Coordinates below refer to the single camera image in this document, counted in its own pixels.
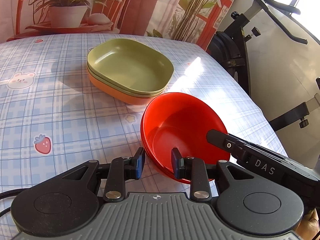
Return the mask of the person's right hand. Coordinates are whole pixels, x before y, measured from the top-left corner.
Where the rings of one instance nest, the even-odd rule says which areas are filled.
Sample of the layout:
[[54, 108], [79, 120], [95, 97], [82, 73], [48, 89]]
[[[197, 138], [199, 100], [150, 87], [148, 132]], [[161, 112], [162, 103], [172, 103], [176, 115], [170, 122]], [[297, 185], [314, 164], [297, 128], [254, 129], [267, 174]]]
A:
[[304, 240], [319, 239], [319, 217], [316, 209], [303, 217], [295, 232]]

